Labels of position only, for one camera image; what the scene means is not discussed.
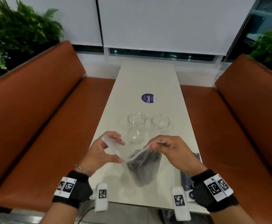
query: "seat backrest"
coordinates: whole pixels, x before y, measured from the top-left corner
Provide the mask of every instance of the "seat backrest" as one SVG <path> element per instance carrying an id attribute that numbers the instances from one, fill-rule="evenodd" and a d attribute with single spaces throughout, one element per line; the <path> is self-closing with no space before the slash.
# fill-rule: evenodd
<path id="1" fill-rule="evenodd" d="M 243 54 L 215 85 L 272 171 L 272 72 Z"/>
<path id="2" fill-rule="evenodd" d="M 65 41 L 0 78 L 0 179 L 84 74 Z"/>

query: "silver bracelet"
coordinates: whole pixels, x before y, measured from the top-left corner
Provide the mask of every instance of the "silver bracelet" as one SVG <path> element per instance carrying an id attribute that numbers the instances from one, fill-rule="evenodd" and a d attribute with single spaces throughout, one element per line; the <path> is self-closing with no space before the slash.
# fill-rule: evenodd
<path id="1" fill-rule="evenodd" d="M 84 170 L 82 167 L 76 165 L 76 168 L 78 168 L 80 171 L 82 171 L 83 173 L 85 173 L 89 178 L 91 177 L 91 174 L 89 172 L 87 172 L 86 170 Z"/>

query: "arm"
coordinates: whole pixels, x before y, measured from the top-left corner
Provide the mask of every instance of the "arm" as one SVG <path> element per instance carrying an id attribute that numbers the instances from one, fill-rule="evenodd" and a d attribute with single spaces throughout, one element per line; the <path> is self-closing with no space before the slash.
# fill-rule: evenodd
<path id="1" fill-rule="evenodd" d="M 151 139 L 148 144 L 157 141 L 166 143 L 163 145 L 153 143 L 151 149 L 164 154 L 175 168 L 188 174 L 190 177 L 207 170 L 180 137 L 159 135 Z M 239 205 L 230 206 L 222 211 L 210 214 L 215 224 L 255 224 L 252 218 Z"/>
<path id="2" fill-rule="evenodd" d="M 125 143 L 120 139 L 120 134 L 110 131 L 104 133 L 102 136 L 108 135 L 115 139 L 121 145 Z M 89 148 L 87 154 L 79 163 L 79 166 L 93 175 L 98 169 L 108 162 L 123 163 L 123 160 L 117 155 L 109 155 L 105 153 L 107 145 L 102 141 L 102 136 L 95 140 Z M 80 169 L 76 168 L 76 172 L 84 174 Z M 40 224 L 74 224 L 77 208 L 63 203 L 52 203 L 49 211 L 45 214 Z"/>

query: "cable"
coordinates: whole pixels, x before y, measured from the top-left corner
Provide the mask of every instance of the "cable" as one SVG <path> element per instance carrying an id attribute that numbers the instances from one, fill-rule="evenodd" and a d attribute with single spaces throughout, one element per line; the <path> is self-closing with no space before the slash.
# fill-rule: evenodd
<path id="1" fill-rule="evenodd" d="M 79 220 L 79 222 L 78 222 L 77 224 L 79 224 L 79 223 L 82 221 L 82 219 L 86 216 L 86 214 L 87 214 L 90 210 L 93 210 L 93 209 L 94 209 L 94 207 L 89 208 L 89 209 L 84 213 L 84 215 L 81 217 L 81 219 Z"/>

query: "seat cushion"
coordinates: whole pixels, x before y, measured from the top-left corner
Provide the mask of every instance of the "seat cushion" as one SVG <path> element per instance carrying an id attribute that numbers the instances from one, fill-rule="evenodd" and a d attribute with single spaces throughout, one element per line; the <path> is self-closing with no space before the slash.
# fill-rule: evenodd
<path id="1" fill-rule="evenodd" d="M 241 55 L 215 84 L 272 172 L 272 72 Z"/>
<path id="2" fill-rule="evenodd" d="M 0 179 L 84 74 L 66 41 L 0 78 Z"/>
<path id="3" fill-rule="evenodd" d="M 86 154 L 114 82 L 83 78 L 0 186 L 0 206 L 49 209 L 61 178 Z"/>
<path id="4" fill-rule="evenodd" d="M 234 190 L 259 224 L 272 224 L 272 177 L 219 93 L 181 86 L 203 163 Z"/>

